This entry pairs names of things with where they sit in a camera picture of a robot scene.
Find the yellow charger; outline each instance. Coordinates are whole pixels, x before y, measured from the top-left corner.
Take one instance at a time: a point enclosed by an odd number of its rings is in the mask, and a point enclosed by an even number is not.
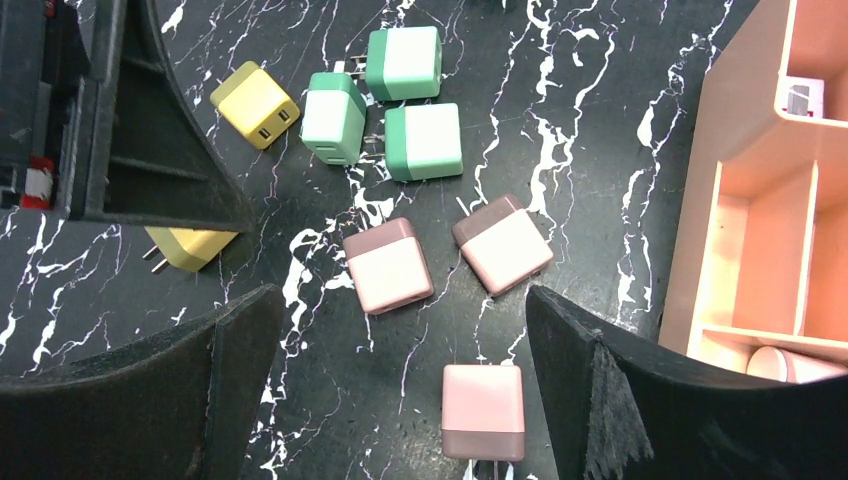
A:
[[[254,147],[264,150],[300,118],[285,90],[255,62],[246,62],[210,96],[212,104]]]
[[[192,230],[189,228],[144,227],[156,244],[142,258],[150,260],[160,252],[165,257],[151,270],[161,273],[168,265],[197,272],[211,262],[238,235],[237,232]]]

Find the tabletop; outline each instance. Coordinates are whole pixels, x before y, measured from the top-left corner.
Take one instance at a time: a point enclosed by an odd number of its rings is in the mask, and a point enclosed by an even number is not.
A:
[[[93,2],[70,2],[83,24]],[[198,274],[152,275],[141,227],[0,213],[0,374],[34,375],[127,344],[272,283],[293,327],[280,335],[244,478],[490,478],[491,465],[441,455],[450,363],[522,368],[527,456],[501,465],[500,478],[556,478],[524,325],[527,287],[548,286],[656,338],[700,87],[756,2],[155,3],[182,94],[251,198],[255,231]],[[292,131],[258,152],[209,101],[253,60],[302,106],[312,73],[365,53],[371,31],[422,25],[444,44],[432,101],[459,107],[461,177],[396,183],[378,156],[327,166]],[[366,99],[366,133],[380,134],[384,110],[399,103]],[[474,210],[507,193],[531,212],[554,260],[492,299],[450,229],[464,216],[459,203]],[[418,232],[435,294],[365,315],[341,241],[400,216]]]

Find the pink cylinder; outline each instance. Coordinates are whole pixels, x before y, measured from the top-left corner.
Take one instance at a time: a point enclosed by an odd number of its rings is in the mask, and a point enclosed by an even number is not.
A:
[[[848,367],[774,347],[762,347],[748,361],[748,375],[790,383],[808,383],[848,374]]]

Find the power adapter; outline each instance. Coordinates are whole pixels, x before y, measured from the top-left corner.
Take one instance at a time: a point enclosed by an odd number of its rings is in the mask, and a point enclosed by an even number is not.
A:
[[[235,237],[237,232],[192,230],[189,228],[144,227],[156,244],[142,258],[151,260],[162,253],[164,260],[152,273],[161,273],[168,265],[197,272],[211,262]]]

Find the green cube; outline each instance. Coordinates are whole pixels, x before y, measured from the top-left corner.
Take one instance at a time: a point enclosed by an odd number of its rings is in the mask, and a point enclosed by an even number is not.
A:
[[[371,32],[365,84],[380,101],[438,96],[442,85],[442,40],[436,27]]]
[[[456,104],[386,110],[386,168],[399,182],[461,175]]]
[[[359,161],[365,131],[365,100],[346,73],[312,75],[300,138],[316,157],[328,165],[353,165]]]

